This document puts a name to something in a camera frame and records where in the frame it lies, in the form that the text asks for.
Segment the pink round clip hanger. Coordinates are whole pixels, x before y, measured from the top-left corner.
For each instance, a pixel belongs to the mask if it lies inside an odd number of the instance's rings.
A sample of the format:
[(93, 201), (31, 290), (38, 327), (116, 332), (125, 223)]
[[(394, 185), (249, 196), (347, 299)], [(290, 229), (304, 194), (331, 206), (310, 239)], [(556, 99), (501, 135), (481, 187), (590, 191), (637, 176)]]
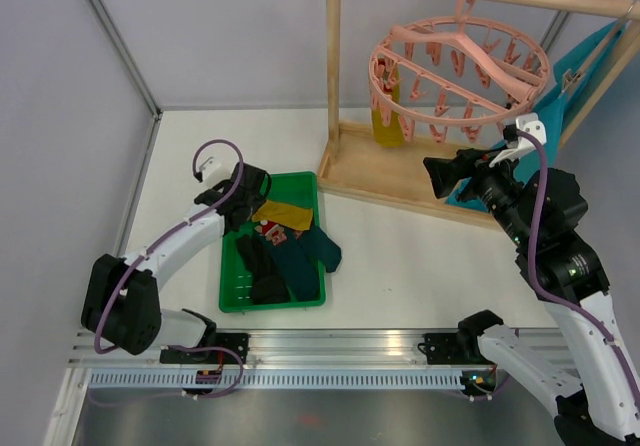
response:
[(395, 24), (374, 47), (369, 95), (377, 88), (377, 58), (385, 57), (386, 69), (399, 73), (399, 101), (374, 93), (398, 114), (404, 144), (420, 128), (437, 143), (451, 130), (474, 143), (483, 126), (503, 127), (508, 112), (530, 112), (545, 88), (550, 63), (544, 49), (506, 23), (474, 15), (475, 3), (456, 0), (450, 16)]

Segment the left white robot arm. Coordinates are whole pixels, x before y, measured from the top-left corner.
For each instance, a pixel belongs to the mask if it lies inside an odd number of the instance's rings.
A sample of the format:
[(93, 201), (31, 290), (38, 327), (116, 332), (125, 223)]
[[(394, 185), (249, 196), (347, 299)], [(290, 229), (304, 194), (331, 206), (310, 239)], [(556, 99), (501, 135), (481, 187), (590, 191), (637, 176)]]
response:
[(214, 166), (196, 174), (211, 186), (151, 245), (120, 257), (104, 254), (94, 262), (81, 325), (94, 333), (96, 353), (121, 349), (139, 355), (159, 346), (197, 363), (216, 355), (216, 323), (189, 309), (163, 309), (160, 291), (195, 255), (237, 232), (265, 203), (272, 186), (268, 172), (240, 163), (229, 178), (222, 178), (223, 172)]

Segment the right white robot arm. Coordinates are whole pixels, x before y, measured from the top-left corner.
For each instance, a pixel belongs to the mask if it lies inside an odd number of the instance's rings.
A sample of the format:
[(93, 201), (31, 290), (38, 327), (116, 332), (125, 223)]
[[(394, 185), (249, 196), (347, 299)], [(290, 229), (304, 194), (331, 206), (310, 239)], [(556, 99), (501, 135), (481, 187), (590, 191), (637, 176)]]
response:
[(479, 200), (516, 248), (516, 265), (555, 320), (578, 374), (551, 365), (490, 310), (458, 324), (456, 347), (518, 382), (547, 410), (566, 445), (636, 445), (639, 376), (619, 335), (609, 280), (595, 250), (577, 233), (588, 206), (574, 175), (545, 158), (527, 182), (504, 148), (464, 149), (452, 159), (427, 157), (437, 198), (460, 181), (462, 202)]

